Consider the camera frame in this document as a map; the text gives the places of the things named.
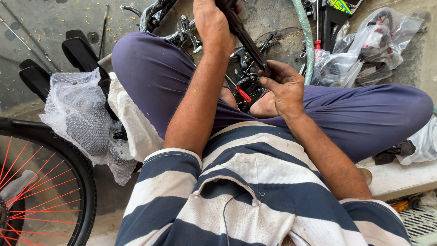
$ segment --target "hand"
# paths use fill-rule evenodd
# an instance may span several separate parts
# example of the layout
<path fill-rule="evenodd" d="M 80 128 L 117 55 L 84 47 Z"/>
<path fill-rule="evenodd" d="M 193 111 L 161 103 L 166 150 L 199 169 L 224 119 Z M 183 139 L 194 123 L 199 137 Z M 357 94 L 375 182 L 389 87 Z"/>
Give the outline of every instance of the hand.
<path fill-rule="evenodd" d="M 215 5 L 215 0 L 194 0 L 193 13 L 204 53 L 218 52 L 229 58 L 235 49 L 235 36 L 229 31 L 228 20 Z"/>
<path fill-rule="evenodd" d="M 285 120 L 305 114 L 303 92 L 305 79 L 291 66 L 278 61 L 267 60 L 271 78 L 262 77 L 260 83 L 274 94 L 276 111 Z"/>

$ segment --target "green hose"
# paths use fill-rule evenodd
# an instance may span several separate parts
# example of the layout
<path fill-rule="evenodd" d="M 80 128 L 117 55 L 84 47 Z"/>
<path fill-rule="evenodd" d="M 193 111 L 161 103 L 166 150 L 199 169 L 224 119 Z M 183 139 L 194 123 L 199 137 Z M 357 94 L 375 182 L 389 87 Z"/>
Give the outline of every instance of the green hose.
<path fill-rule="evenodd" d="M 314 66 L 314 45 L 312 40 L 312 31 L 311 26 L 309 25 L 308 17 L 306 16 L 306 12 L 303 9 L 301 0 L 292 0 L 293 5 L 295 6 L 296 12 L 299 17 L 299 21 L 302 26 L 303 35 L 305 37 L 305 46 L 306 46 L 306 75 L 305 75 L 305 85 L 309 85 L 311 83 L 312 78 L 312 70 Z"/>

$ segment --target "bare foot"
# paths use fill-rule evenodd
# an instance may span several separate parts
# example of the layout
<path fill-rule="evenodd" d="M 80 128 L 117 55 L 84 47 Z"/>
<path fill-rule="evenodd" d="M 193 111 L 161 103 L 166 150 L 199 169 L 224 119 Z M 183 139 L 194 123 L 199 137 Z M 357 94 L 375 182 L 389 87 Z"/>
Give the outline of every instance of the bare foot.
<path fill-rule="evenodd" d="M 274 105 L 273 92 L 267 92 L 250 107 L 250 114 L 258 119 L 268 119 L 278 116 Z"/>
<path fill-rule="evenodd" d="M 240 110 L 237 105 L 237 101 L 235 101 L 234 95 L 232 95 L 232 92 L 229 88 L 222 87 L 222 91 L 220 92 L 220 96 L 222 96 L 222 99 L 227 102 L 232 107 Z"/>

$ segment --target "red spoke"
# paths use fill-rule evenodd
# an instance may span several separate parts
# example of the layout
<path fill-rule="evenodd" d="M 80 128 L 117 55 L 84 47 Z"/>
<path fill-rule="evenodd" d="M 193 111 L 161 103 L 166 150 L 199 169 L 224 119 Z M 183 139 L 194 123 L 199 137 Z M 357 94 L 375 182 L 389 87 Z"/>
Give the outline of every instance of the red spoke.
<path fill-rule="evenodd" d="M 12 165 L 10 166 L 9 170 L 7 171 L 7 173 L 4 175 L 3 179 L 0 181 L 0 184 L 3 183 L 3 180 L 6 178 L 7 174 L 9 173 L 9 171 L 12 169 L 12 167 L 14 166 L 14 164 L 17 162 L 18 158 L 20 157 L 20 155 L 23 153 L 23 150 L 26 148 L 27 144 L 29 143 L 29 141 L 26 142 L 26 144 L 24 145 L 23 149 L 21 150 L 20 154 L 17 156 L 17 159 L 15 159 L 15 161 L 12 163 Z"/>
<path fill-rule="evenodd" d="M 16 239 L 16 238 L 11 238 L 11 237 L 6 237 L 6 236 L 2 236 L 2 235 L 0 235 L 0 237 L 2 237 L 2 238 L 4 238 L 4 239 L 12 239 L 12 240 L 15 240 L 15 241 L 19 241 L 19 242 L 24 242 L 23 240 L 19 240 L 19 239 Z M 32 242 L 31 244 L 33 244 L 33 245 L 40 245 L 40 246 L 45 246 L 45 245 L 42 245 L 42 244 L 39 244 L 39 243 L 35 243 L 35 242 Z"/>
<path fill-rule="evenodd" d="M 6 164 L 7 154 L 9 153 L 9 147 L 10 147 L 11 141 L 12 141 L 12 136 L 10 137 L 9 144 L 7 145 L 6 156 L 4 157 L 3 167 L 1 168 L 0 180 L 1 180 L 1 177 L 3 176 L 3 169 L 4 169 L 4 165 Z"/>
<path fill-rule="evenodd" d="M 7 231 L 7 232 L 13 232 L 13 230 L 9 230 L 9 229 L 0 229 L 0 230 Z M 60 237 L 71 237 L 70 235 L 52 234 L 52 233 L 44 233 L 44 232 L 27 232 L 27 231 L 17 231 L 17 232 L 42 234 L 42 235 L 50 235 L 50 236 L 60 236 Z"/>
<path fill-rule="evenodd" d="M 40 184 L 40 185 L 38 185 L 38 186 L 41 186 L 41 185 L 47 183 L 48 181 L 50 181 L 50 180 L 52 180 L 52 179 L 54 179 L 54 178 L 57 178 L 57 177 L 61 176 L 62 174 L 66 173 L 66 172 L 68 172 L 68 171 L 70 171 L 70 170 L 71 170 L 71 169 L 68 169 L 67 171 L 65 171 L 65 172 L 63 172 L 63 173 L 57 175 L 56 177 L 53 177 L 53 178 L 51 178 L 51 179 L 45 181 L 44 183 L 42 183 L 42 184 Z M 12 201 L 12 200 L 14 200 L 14 199 L 19 198 L 19 196 L 23 196 L 25 193 L 27 193 L 27 192 L 29 192 L 29 191 L 31 191 L 31 190 L 33 190 L 33 189 L 35 189 L 35 188 L 38 187 L 38 186 L 36 186 L 35 188 L 33 188 L 33 186 L 30 187 L 30 188 L 29 188 L 27 191 L 25 191 L 25 192 L 20 192 L 16 197 L 11 198 L 11 199 L 9 199 L 8 201 L 6 201 L 6 203 L 9 203 L 10 201 Z"/>
<path fill-rule="evenodd" d="M 18 234 L 18 238 L 20 238 L 20 237 L 22 237 L 30 246 L 32 246 L 32 244 L 27 240 L 27 239 L 25 239 L 20 233 L 18 233 L 18 231 L 17 230 L 15 230 L 9 223 L 6 223 L 9 227 L 11 227 L 12 228 L 12 230 L 14 230 L 14 232 L 15 233 L 17 233 Z"/>
<path fill-rule="evenodd" d="M 75 180 L 75 179 L 76 179 L 76 178 L 74 178 L 74 179 L 70 179 L 70 180 L 68 180 L 68 181 L 65 181 L 65 182 L 63 182 L 63 183 L 57 184 L 57 185 L 52 186 L 52 187 L 50 187 L 50 188 L 47 188 L 47 189 L 44 189 L 44 190 L 40 190 L 40 191 L 38 191 L 38 192 L 35 192 L 35 193 L 33 193 L 33 194 L 30 194 L 30 195 L 25 196 L 25 197 L 22 197 L 22 198 L 15 199 L 14 202 L 16 202 L 16 201 L 18 201 L 18 200 L 21 200 L 21 199 L 24 199 L 24 198 L 26 198 L 26 197 L 33 196 L 33 195 L 35 195 L 35 194 L 38 194 L 38 193 L 43 192 L 43 191 L 45 191 L 45 190 L 51 189 L 51 188 L 53 188 L 53 187 L 60 186 L 60 185 L 62 185 L 62 184 L 65 184 L 66 182 L 70 182 L 71 180 Z"/>
<path fill-rule="evenodd" d="M 10 212 L 11 213 L 18 213 L 18 212 L 25 212 L 25 211 L 10 211 Z M 44 211 L 44 210 L 35 211 L 35 210 L 33 210 L 33 211 L 28 211 L 28 212 L 80 212 L 80 210 L 49 210 L 49 211 Z"/>
<path fill-rule="evenodd" d="M 66 222 L 66 221 L 57 221 L 57 220 L 43 220 L 43 219 L 24 218 L 24 217 L 20 217 L 20 218 L 17 218 L 17 219 L 39 220 L 39 221 L 48 221 L 48 222 L 59 222 L 59 223 L 66 223 L 66 224 L 77 224 L 77 222 Z"/>
<path fill-rule="evenodd" d="M 9 246 L 12 246 L 12 245 L 9 243 L 9 241 L 6 239 L 6 237 L 3 235 L 3 233 L 0 232 L 0 236 L 1 236 L 2 238 L 4 238 L 4 240 L 8 243 Z"/>
<path fill-rule="evenodd" d="M 44 204 L 46 204 L 46 203 L 49 203 L 49 202 L 51 202 L 51 201 L 53 201 L 53 200 L 56 200 L 56 199 L 58 199 L 58 198 L 60 198 L 60 197 L 65 196 L 65 195 L 71 194 L 71 193 L 75 192 L 75 191 L 78 190 L 78 189 L 72 190 L 72 191 L 70 191 L 70 192 L 68 192 L 68 193 L 65 193 L 65 194 L 59 196 L 59 197 L 53 198 L 53 199 L 51 199 L 50 201 L 46 201 L 46 202 L 44 202 L 44 203 L 42 203 L 42 204 L 40 204 L 40 205 L 37 205 L 37 206 L 35 206 L 35 207 L 33 207 L 33 208 L 29 208 L 29 209 L 27 209 L 25 212 L 27 212 L 27 211 L 29 211 L 29 210 L 31 210 L 31 209 L 34 209 L 34 208 L 36 208 L 36 207 L 39 207 L 39 206 L 41 206 L 41 205 L 44 205 Z"/>
<path fill-rule="evenodd" d="M 43 212 L 43 211 L 45 211 L 45 210 L 47 210 L 47 209 L 50 209 L 50 208 L 59 207 L 59 206 L 62 206 L 62 205 L 65 205 L 65 204 L 69 204 L 69 203 L 72 203 L 72 202 L 77 202 L 77 201 L 79 201 L 79 200 L 80 200 L 80 199 L 77 199 L 77 200 L 74 200 L 74 201 L 71 201 L 71 202 L 67 202 L 67 203 L 63 203 L 63 204 L 56 205 L 56 206 L 53 206 L 53 207 L 45 208 L 45 209 L 43 209 L 43 210 L 39 210 L 39 211 L 30 211 L 30 210 L 26 210 L 26 211 L 22 211 L 21 213 L 19 213 L 19 214 L 17 214 L 17 215 L 20 215 L 20 214 L 22 214 L 22 213 L 24 213 L 24 212 L 33 212 L 33 213 L 31 213 L 31 214 L 36 214 L 36 213 Z M 11 218 L 9 218 L 9 220 L 18 219 L 18 218 L 21 218 L 21 217 L 24 217 L 24 216 L 28 216 L 28 215 L 31 215 L 31 214 L 24 214 L 24 215 L 22 215 L 22 216 L 20 216 L 20 217 L 16 217 L 17 215 L 14 215 L 14 216 L 12 216 Z"/>
<path fill-rule="evenodd" d="M 29 184 L 32 182 L 32 180 L 33 180 L 35 177 L 38 176 L 39 172 L 40 172 L 40 171 L 45 167 L 45 165 L 50 161 L 50 159 L 55 155 L 55 153 L 56 153 L 56 152 L 54 152 L 54 153 L 52 154 L 52 156 L 50 156 L 50 158 L 49 158 L 49 159 L 44 163 L 44 165 L 42 165 L 42 167 L 38 170 L 38 172 L 37 172 L 37 173 L 32 177 L 32 179 L 27 183 L 26 187 L 24 187 L 24 189 L 22 189 L 22 190 L 20 191 L 20 193 L 18 194 L 18 196 L 16 196 L 16 197 L 19 197 L 19 196 L 22 194 L 23 190 L 25 190 L 25 189 L 27 188 L 27 186 L 29 186 Z"/>

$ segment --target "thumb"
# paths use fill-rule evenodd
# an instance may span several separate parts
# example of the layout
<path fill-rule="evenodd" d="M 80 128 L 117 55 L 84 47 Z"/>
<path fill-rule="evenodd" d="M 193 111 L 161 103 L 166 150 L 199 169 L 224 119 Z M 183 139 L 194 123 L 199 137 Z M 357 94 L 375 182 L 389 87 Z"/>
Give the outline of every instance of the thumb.
<path fill-rule="evenodd" d="M 282 86 L 280 83 L 272 80 L 271 78 L 261 77 L 260 83 L 267 89 L 271 90 L 273 94 L 276 94 L 280 87 Z"/>

